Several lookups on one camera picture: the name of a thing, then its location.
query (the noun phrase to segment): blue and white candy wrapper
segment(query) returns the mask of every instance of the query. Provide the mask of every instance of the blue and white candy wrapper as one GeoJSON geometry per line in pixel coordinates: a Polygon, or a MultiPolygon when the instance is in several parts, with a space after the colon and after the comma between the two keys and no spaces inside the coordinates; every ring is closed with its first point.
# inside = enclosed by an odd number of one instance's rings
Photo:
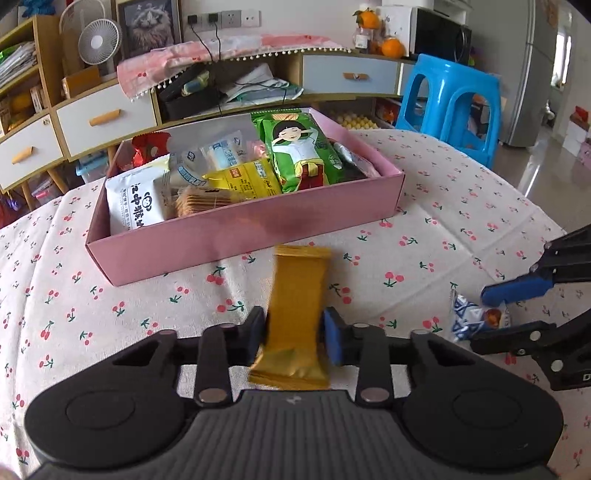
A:
{"type": "Polygon", "coordinates": [[[491,309],[472,303],[457,290],[451,292],[450,317],[454,342],[469,340],[477,332],[497,330],[511,326],[511,317],[505,303],[491,309]]]}

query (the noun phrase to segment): green snack package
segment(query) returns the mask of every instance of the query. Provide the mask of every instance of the green snack package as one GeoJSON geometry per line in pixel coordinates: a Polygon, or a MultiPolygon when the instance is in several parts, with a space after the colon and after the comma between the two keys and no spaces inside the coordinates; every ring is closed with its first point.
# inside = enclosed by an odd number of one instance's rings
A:
{"type": "Polygon", "coordinates": [[[290,109],[257,112],[251,118],[271,153],[283,193],[341,181],[341,160],[309,113],[290,109]]]}

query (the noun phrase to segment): microwave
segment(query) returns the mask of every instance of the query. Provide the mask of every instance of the microwave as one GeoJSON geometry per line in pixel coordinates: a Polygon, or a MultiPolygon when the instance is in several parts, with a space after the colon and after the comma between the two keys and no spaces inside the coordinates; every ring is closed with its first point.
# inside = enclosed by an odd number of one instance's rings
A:
{"type": "Polygon", "coordinates": [[[384,37],[396,37],[409,57],[425,53],[468,65],[472,30],[436,11],[421,7],[378,7],[384,37]]]}

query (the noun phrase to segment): drawer handle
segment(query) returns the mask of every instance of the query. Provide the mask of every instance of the drawer handle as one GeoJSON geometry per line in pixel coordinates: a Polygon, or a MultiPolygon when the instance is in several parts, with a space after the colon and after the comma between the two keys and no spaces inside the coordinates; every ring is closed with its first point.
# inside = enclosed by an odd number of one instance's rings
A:
{"type": "Polygon", "coordinates": [[[12,164],[15,165],[22,162],[23,160],[28,159],[31,155],[33,155],[33,147],[27,147],[12,158],[12,164]]]}
{"type": "Polygon", "coordinates": [[[111,120],[115,120],[117,117],[119,117],[119,115],[121,115],[121,108],[91,118],[90,120],[88,120],[88,123],[91,127],[96,127],[97,125],[102,125],[107,122],[110,122],[111,120]]]}
{"type": "Polygon", "coordinates": [[[369,80],[369,75],[367,73],[344,73],[343,77],[347,80],[369,80]]]}

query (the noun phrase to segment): tablecloth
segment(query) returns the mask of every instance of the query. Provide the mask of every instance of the tablecloth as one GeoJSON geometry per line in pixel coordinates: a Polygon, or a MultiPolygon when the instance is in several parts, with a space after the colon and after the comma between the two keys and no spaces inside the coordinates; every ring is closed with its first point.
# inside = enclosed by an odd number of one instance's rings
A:
{"type": "MultiPolygon", "coordinates": [[[[391,336],[416,328],[446,335],[451,288],[478,300],[484,285],[526,273],[544,243],[563,234],[508,183],[438,140],[402,131],[356,134],[404,169],[397,214],[294,242],[331,247],[326,304],[347,322],[378,325],[391,336]]],[[[109,285],[84,248],[100,182],[0,232],[0,461],[21,476],[38,466],[23,420],[39,392],[157,330],[199,335],[215,323],[240,323],[252,306],[267,305],[272,249],[109,285]]],[[[560,324],[589,307],[589,286],[570,284],[510,308],[515,323],[560,324]]],[[[489,359],[548,388],[530,358],[489,359]]],[[[396,395],[408,394],[404,368],[392,371],[396,395]]],[[[183,396],[192,395],[192,374],[194,367],[181,373],[183,396]]],[[[355,368],[331,375],[334,388],[354,390],[355,368]]],[[[249,386],[245,368],[233,367],[231,376],[235,393],[249,386]]],[[[591,466],[591,390],[552,395],[566,425],[550,466],[562,474],[591,466]]]]}

